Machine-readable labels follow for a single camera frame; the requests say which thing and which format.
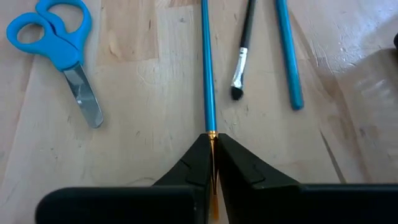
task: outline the wooden table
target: wooden table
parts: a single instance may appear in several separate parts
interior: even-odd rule
[[[199,0],[85,0],[86,72],[104,112],[90,129],[51,62],[15,49],[0,3],[0,222],[33,223],[47,193],[151,185],[204,132]],[[290,109],[274,4],[258,0],[245,96],[233,76],[247,1],[209,0],[218,126],[301,182],[398,180],[395,0],[289,1],[305,109]],[[74,8],[54,7],[76,28]],[[35,40],[40,29],[24,40]],[[226,222],[225,213],[221,222]]]

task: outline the silver ferrule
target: silver ferrule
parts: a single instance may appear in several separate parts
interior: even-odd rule
[[[234,78],[232,79],[232,87],[243,89],[243,71],[248,57],[248,49],[241,47],[239,50],[239,60],[236,66]]]

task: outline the scissor blade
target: scissor blade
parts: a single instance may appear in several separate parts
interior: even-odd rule
[[[91,128],[98,128],[104,117],[83,68],[78,64],[63,73],[88,125]]]

